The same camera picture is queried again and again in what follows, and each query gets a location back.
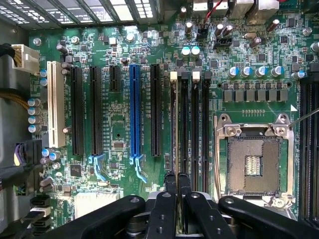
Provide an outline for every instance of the capacitor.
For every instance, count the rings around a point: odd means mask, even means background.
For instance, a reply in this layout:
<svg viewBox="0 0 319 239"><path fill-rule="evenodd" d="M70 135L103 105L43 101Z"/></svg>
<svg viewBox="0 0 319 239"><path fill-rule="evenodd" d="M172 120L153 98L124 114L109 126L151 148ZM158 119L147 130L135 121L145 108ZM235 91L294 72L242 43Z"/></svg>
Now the capacitor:
<svg viewBox="0 0 319 239"><path fill-rule="evenodd" d="M67 69L62 69L62 70L61 70L61 74L62 74L63 76L69 76L69 75L71 74L71 72L68 71Z"/></svg>
<svg viewBox="0 0 319 239"><path fill-rule="evenodd" d="M311 48L311 51L313 52L319 52L319 42L315 42L311 44L310 48Z"/></svg>
<svg viewBox="0 0 319 239"><path fill-rule="evenodd" d="M48 75L48 71L47 70L45 70L45 69L41 69L40 70L40 76L41 77L47 77L47 75Z"/></svg>
<svg viewBox="0 0 319 239"><path fill-rule="evenodd" d="M28 109L28 114L31 116L38 116L39 114L41 114L41 108L39 107L30 107Z"/></svg>
<svg viewBox="0 0 319 239"><path fill-rule="evenodd" d="M194 46L192 49L191 49L191 56L196 58L199 56L199 53L200 53L200 49L198 46Z"/></svg>
<svg viewBox="0 0 319 239"><path fill-rule="evenodd" d="M266 67L261 66L256 69L255 74L257 77L263 77L266 74Z"/></svg>
<svg viewBox="0 0 319 239"><path fill-rule="evenodd" d="M33 44L35 45L35 46L40 46L41 44L42 44L42 41L41 41L41 39L40 38L35 38L35 39L33 39Z"/></svg>
<svg viewBox="0 0 319 239"><path fill-rule="evenodd" d="M223 36L228 36L233 31L232 25L227 25L223 30Z"/></svg>
<svg viewBox="0 0 319 239"><path fill-rule="evenodd" d="M54 151L53 153L50 153L49 158L51 161L57 160L57 159L61 158L61 152Z"/></svg>
<svg viewBox="0 0 319 239"><path fill-rule="evenodd" d="M62 46L61 44L56 45L56 49L62 54L67 54L69 52L68 49L65 46Z"/></svg>
<svg viewBox="0 0 319 239"><path fill-rule="evenodd" d="M46 187L47 185L49 185L51 183L53 183L53 178L47 177L47 178L43 179L42 181L40 181L40 186Z"/></svg>
<svg viewBox="0 0 319 239"><path fill-rule="evenodd" d="M133 33L129 33L126 35L126 40L128 42L133 42L134 41L134 34Z"/></svg>
<svg viewBox="0 0 319 239"><path fill-rule="evenodd" d="M62 62L62 63L61 63L61 67L62 67L62 69L70 70L71 67L73 67L73 65L70 64L70 63L67 63L67 62Z"/></svg>
<svg viewBox="0 0 319 239"><path fill-rule="evenodd" d="M50 153L53 153L54 149L53 148L44 148L42 150L42 156L43 157L49 157Z"/></svg>
<svg viewBox="0 0 319 239"><path fill-rule="evenodd" d="M280 21L278 19L273 20L266 28L266 31L272 32L279 25Z"/></svg>
<svg viewBox="0 0 319 239"><path fill-rule="evenodd" d="M248 77L251 74L251 68L249 66L244 67L241 71L240 71L240 75L242 77Z"/></svg>
<svg viewBox="0 0 319 239"><path fill-rule="evenodd" d="M232 68L228 70L227 74L229 77L235 77L237 76L238 71L239 71L238 68L233 66Z"/></svg>
<svg viewBox="0 0 319 239"><path fill-rule="evenodd" d="M215 36L219 36L222 33L223 29L224 29L224 25L221 23L218 24L214 32Z"/></svg>
<svg viewBox="0 0 319 239"><path fill-rule="evenodd" d="M72 127L65 127L65 128L63 128L62 132L63 133L70 133L70 132L72 132Z"/></svg>
<svg viewBox="0 0 319 239"><path fill-rule="evenodd" d="M61 168L61 164L59 162L52 163L52 168L54 170L59 170Z"/></svg>
<svg viewBox="0 0 319 239"><path fill-rule="evenodd" d="M191 21L188 21L185 24L185 33L186 34L191 34L192 29L193 29L193 23Z"/></svg>
<svg viewBox="0 0 319 239"><path fill-rule="evenodd" d="M184 19L186 17L186 14L187 14L187 9L184 6L180 7L179 18Z"/></svg>
<svg viewBox="0 0 319 239"><path fill-rule="evenodd" d="M49 185L47 185L46 187L40 187L40 188L39 188L39 192L40 192L40 193L48 193L48 192L51 192L52 189L53 189L52 184L49 184Z"/></svg>
<svg viewBox="0 0 319 239"><path fill-rule="evenodd" d="M183 47L182 50L181 50L181 55L182 55L182 57L189 57L190 48L187 47L187 46Z"/></svg>
<svg viewBox="0 0 319 239"><path fill-rule="evenodd" d="M291 74L291 78L293 78L294 80L301 79L301 78L303 78L305 76L306 76L306 74L303 71L294 72L294 73Z"/></svg>
<svg viewBox="0 0 319 239"><path fill-rule="evenodd" d="M46 78L41 78L40 85L46 87L48 85L48 80Z"/></svg>
<svg viewBox="0 0 319 239"><path fill-rule="evenodd" d="M30 133L39 133L39 132L41 132L41 125L40 124L31 124L28 127L28 131Z"/></svg>
<svg viewBox="0 0 319 239"><path fill-rule="evenodd" d="M251 42L249 43L249 46L251 48L255 48L256 46L260 45L261 42L262 42L261 38L257 36L253 40L251 40Z"/></svg>
<svg viewBox="0 0 319 239"><path fill-rule="evenodd" d="M77 44L80 43L80 39L79 39L77 36L72 36L72 37L71 37L71 43L72 43L73 45L77 45Z"/></svg>
<svg viewBox="0 0 319 239"><path fill-rule="evenodd" d="M40 106L40 104L41 104L41 100L39 100L39 99L31 98L28 100L28 105L31 107Z"/></svg>
<svg viewBox="0 0 319 239"><path fill-rule="evenodd" d="M271 70L271 75L274 77L280 76L282 73L282 67L276 66L274 69Z"/></svg>
<svg viewBox="0 0 319 239"><path fill-rule="evenodd" d="M30 116L28 118L29 124L35 124L35 123L41 123L41 117L40 116Z"/></svg>
<svg viewBox="0 0 319 239"><path fill-rule="evenodd" d="M42 165L46 165L50 162L51 162L51 160L49 158L41 158L40 159L40 164L42 164Z"/></svg>

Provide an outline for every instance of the pcie slot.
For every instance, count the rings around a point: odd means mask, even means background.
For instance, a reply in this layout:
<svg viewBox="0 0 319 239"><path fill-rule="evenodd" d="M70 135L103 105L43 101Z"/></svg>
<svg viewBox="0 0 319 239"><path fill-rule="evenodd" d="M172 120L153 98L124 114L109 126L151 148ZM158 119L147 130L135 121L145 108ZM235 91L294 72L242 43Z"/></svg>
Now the pcie slot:
<svg viewBox="0 0 319 239"><path fill-rule="evenodd" d="M151 64L151 152L161 155L161 88L160 65Z"/></svg>
<svg viewBox="0 0 319 239"><path fill-rule="evenodd" d="M72 153L84 153L82 69L71 68Z"/></svg>
<svg viewBox="0 0 319 239"><path fill-rule="evenodd" d="M48 79L48 134L49 147L65 146L65 113L64 113L64 77L61 64L56 61L47 62Z"/></svg>
<svg viewBox="0 0 319 239"><path fill-rule="evenodd" d="M130 164L134 165L136 175L143 182L146 178L141 175L141 69L139 65L130 65L130 133L131 155Z"/></svg>
<svg viewBox="0 0 319 239"><path fill-rule="evenodd" d="M102 77L99 67L90 66L90 96L91 96L91 153L103 153L102 142Z"/></svg>
<svg viewBox="0 0 319 239"><path fill-rule="evenodd" d="M208 157L209 157L209 87L210 79L202 81L202 164L201 164L201 177L202 177L202 190L208 193Z"/></svg>

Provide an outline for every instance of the power connector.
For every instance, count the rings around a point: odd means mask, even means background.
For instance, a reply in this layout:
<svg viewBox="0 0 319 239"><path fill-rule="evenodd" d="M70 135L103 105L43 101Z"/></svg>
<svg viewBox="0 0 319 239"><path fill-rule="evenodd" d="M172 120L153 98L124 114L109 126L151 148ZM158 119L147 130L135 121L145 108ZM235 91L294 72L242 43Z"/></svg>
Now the power connector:
<svg viewBox="0 0 319 239"><path fill-rule="evenodd" d="M33 50L23 44L14 44L11 47L15 50L15 54L18 54L19 61L12 60L12 68L20 71L26 71L31 74L39 74L40 72L40 54L36 50Z"/></svg>

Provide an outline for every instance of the screw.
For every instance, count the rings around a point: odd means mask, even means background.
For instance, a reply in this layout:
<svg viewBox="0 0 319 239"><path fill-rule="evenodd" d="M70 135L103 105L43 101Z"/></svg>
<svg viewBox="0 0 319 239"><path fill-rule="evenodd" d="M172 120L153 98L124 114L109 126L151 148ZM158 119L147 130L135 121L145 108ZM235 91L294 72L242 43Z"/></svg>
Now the screw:
<svg viewBox="0 0 319 239"><path fill-rule="evenodd" d="M232 203L234 203L234 200L232 200L231 198L226 198L225 202L229 203L229 204L232 204Z"/></svg>

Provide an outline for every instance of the chip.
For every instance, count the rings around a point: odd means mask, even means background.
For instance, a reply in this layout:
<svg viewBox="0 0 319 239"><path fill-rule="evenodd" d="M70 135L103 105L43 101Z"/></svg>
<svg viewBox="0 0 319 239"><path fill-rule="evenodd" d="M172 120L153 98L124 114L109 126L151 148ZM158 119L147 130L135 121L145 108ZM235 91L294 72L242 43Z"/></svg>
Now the chip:
<svg viewBox="0 0 319 239"><path fill-rule="evenodd" d="M71 164L70 165L70 175L72 177L81 177L82 176L82 166L80 164Z"/></svg>

